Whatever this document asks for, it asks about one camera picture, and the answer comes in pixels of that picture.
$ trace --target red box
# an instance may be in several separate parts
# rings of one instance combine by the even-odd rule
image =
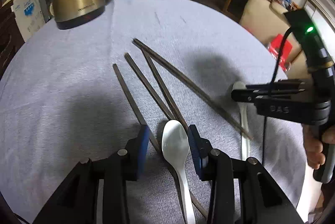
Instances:
[[[275,59],[278,58],[279,48],[280,48],[281,41],[283,40],[283,37],[284,36],[282,34],[278,34],[278,36],[275,37],[275,39],[271,42],[271,44],[268,48],[269,52],[271,53],[271,55]],[[284,70],[284,72],[287,71],[287,69],[285,67],[285,61],[288,58],[291,50],[292,50],[292,44],[288,40],[286,40],[285,43],[284,43],[283,52],[282,52],[282,55],[280,57],[280,62],[279,62],[279,65]]]

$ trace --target table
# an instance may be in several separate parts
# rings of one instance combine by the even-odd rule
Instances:
[[[189,0],[111,0],[93,21],[69,30],[49,21],[25,43],[0,81],[0,190],[12,210],[32,222],[83,157],[108,157],[136,136],[138,121],[117,81],[117,63],[150,129],[161,139],[167,121],[124,58],[128,52],[160,89],[136,37],[201,87],[238,121],[232,84],[266,83],[275,60],[249,32],[222,13]],[[157,69],[188,124],[230,157],[241,135],[160,65]],[[280,70],[278,78],[285,77]],[[263,117],[248,106],[251,156],[261,159]],[[265,167],[297,204],[305,172],[301,126],[268,118]],[[191,156],[189,187],[207,207],[210,185]],[[172,176],[151,144],[138,182],[127,182],[131,223],[183,224]],[[235,185],[239,201],[238,185]],[[197,223],[204,219],[195,210]]]

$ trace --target spoon handle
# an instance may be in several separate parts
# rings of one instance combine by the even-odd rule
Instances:
[[[190,190],[187,184],[185,169],[181,168],[180,170],[176,170],[176,172],[180,184],[180,192],[183,200],[183,208],[184,208],[184,216],[186,224],[195,224],[194,211],[190,196]]]
[[[247,120],[247,107],[244,105],[241,107],[241,126],[246,131],[249,131],[248,120]],[[250,157],[250,139],[242,133],[242,160],[245,161]]]

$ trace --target kettle base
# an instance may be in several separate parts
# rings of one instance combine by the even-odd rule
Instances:
[[[57,27],[61,30],[65,30],[65,29],[70,29],[82,24],[85,24],[87,22],[89,22],[90,20],[95,19],[96,17],[100,16],[103,12],[104,12],[105,8],[104,6],[91,11],[90,13],[87,13],[85,15],[79,16],[77,18],[68,20],[68,21],[64,21],[64,22],[56,22],[57,23]]]

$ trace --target wooden cabinet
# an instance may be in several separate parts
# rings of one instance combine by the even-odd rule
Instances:
[[[13,2],[0,8],[0,79],[14,55],[24,44],[20,30],[11,11]]]

